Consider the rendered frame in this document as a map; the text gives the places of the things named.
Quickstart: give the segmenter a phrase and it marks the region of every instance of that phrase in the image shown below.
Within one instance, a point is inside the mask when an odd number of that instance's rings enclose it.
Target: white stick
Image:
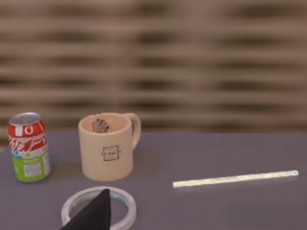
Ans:
[[[240,182],[240,181],[271,179],[271,178],[287,177],[287,176],[298,176],[298,171],[293,170],[285,172],[269,172],[269,173],[250,174],[250,175],[241,175],[241,176],[217,177],[217,178],[191,180],[191,181],[177,181],[173,182],[173,187],[179,188],[179,187],[197,186],[204,184],[221,184],[221,183],[231,183],[231,182]]]

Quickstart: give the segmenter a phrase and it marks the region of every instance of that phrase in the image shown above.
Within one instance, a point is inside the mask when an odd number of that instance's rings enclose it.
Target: mug handle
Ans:
[[[141,138],[141,120],[136,114],[133,113],[128,113],[124,115],[126,115],[132,122],[132,147],[134,149]]]

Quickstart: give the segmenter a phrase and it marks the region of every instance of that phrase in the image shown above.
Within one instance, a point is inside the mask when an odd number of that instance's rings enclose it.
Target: roll of tape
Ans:
[[[128,213],[124,219],[113,224],[110,230],[128,230],[133,225],[136,218],[136,204],[133,197],[124,190],[105,186],[84,189],[68,198],[61,211],[63,226],[70,221],[70,212],[74,207],[85,200],[93,199],[104,189],[109,189],[111,198],[125,203],[128,207]]]

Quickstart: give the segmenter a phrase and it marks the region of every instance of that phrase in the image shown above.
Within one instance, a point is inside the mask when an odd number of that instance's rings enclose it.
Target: green can bottom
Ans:
[[[35,182],[46,178],[50,173],[49,153],[31,159],[13,158],[15,176],[22,182]]]

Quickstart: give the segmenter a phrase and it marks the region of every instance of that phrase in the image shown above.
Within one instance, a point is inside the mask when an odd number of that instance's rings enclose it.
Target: mug rim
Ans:
[[[128,125],[126,125],[125,127],[123,127],[120,130],[117,130],[117,131],[114,131],[114,132],[110,132],[110,133],[90,132],[90,131],[88,131],[88,130],[86,130],[85,128],[82,127],[82,124],[84,123],[85,120],[89,119],[90,117],[97,116],[97,115],[112,115],[112,116],[122,117],[126,121],[128,121]],[[118,113],[99,113],[99,114],[88,115],[88,116],[82,118],[79,121],[79,123],[78,123],[78,129],[81,130],[82,132],[85,132],[88,135],[99,135],[99,136],[102,136],[102,135],[113,135],[113,134],[122,133],[122,132],[126,131],[130,126],[132,126],[131,120],[125,114],[118,114]]]

